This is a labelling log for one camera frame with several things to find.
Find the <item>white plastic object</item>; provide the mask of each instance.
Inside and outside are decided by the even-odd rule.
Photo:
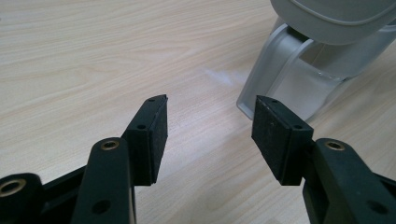
[[[253,118],[257,95],[281,101],[302,119],[310,118],[343,81],[358,75],[396,37],[396,22],[360,41],[334,46],[279,26],[264,45],[237,106]]]
[[[286,24],[320,43],[345,45],[396,18],[395,0],[271,0]]]

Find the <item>small hole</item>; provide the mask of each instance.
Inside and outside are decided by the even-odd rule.
[[[111,203],[109,200],[102,200],[93,205],[92,212],[97,215],[101,215],[110,208],[110,205]]]
[[[388,208],[384,206],[382,203],[378,203],[376,201],[367,201],[370,209],[377,212],[378,214],[385,215],[388,213]]]
[[[0,198],[7,197],[14,193],[17,193],[26,185],[26,180],[24,179],[14,179],[9,180],[8,182],[2,184],[0,186]]]
[[[342,151],[344,149],[346,149],[343,145],[336,143],[336,142],[327,142],[325,143],[326,147],[332,149],[332,150],[338,150],[338,151]]]
[[[107,141],[101,145],[102,150],[111,150],[117,148],[119,146],[119,142],[117,141]]]
[[[116,145],[115,142],[106,142],[106,143],[104,144],[105,147],[114,147],[115,145]]]

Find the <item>black plastic part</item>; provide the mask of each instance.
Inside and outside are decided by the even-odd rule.
[[[134,223],[131,186],[127,142],[99,141],[92,147],[71,223]]]
[[[306,212],[308,213],[311,224],[323,223],[327,209],[329,208],[329,199],[323,187],[311,187],[305,182],[303,196]]]
[[[85,166],[44,185],[46,203],[38,223],[70,223],[84,171]]]
[[[314,130],[277,100],[257,96],[252,138],[281,185],[299,186]]]
[[[384,187],[389,191],[389,193],[396,200],[396,181],[384,177],[382,175],[375,174],[378,177],[379,181],[384,185]]]
[[[44,204],[38,175],[9,175],[0,180],[0,223],[35,222]]]
[[[348,144],[319,139],[313,162],[329,199],[324,223],[394,223],[396,201]]]
[[[157,182],[168,137],[166,95],[146,100],[122,134],[131,150],[134,184],[150,186]]]

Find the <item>wood grain surface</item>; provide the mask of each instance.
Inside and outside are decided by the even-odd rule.
[[[236,99],[276,20],[269,0],[0,0],[0,176],[44,183],[120,136],[143,101],[169,97],[158,183],[138,223],[308,223],[280,187]],[[396,179],[396,44],[309,123]]]

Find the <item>wooden table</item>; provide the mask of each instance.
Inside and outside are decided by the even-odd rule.
[[[275,20],[268,0],[0,1],[0,176],[66,174],[166,93],[138,223],[307,223],[302,189],[278,185],[235,106]],[[395,59],[393,43],[309,120],[393,179]]]

